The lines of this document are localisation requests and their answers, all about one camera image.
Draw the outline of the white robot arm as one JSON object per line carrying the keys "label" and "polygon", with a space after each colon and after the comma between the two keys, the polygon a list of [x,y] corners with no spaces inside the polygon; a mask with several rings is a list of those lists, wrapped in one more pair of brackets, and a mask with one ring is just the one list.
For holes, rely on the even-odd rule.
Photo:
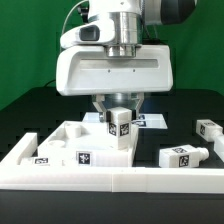
{"label": "white robot arm", "polygon": [[149,25],[184,22],[197,0],[85,0],[84,24],[60,37],[56,88],[64,96],[90,95],[101,119],[112,116],[103,101],[114,97],[139,113],[147,92],[172,88],[170,49],[143,43]]}

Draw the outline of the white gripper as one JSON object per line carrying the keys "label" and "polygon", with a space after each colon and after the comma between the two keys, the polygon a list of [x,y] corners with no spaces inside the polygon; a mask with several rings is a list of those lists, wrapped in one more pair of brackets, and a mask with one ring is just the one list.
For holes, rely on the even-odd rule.
{"label": "white gripper", "polygon": [[64,96],[93,95],[99,120],[106,121],[102,94],[136,93],[132,119],[139,117],[144,94],[169,91],[173,85],[170,50],[143,45],[134,58],[107,57],[103,46],[74,46],[64,50],[56,66],[56,88]]}

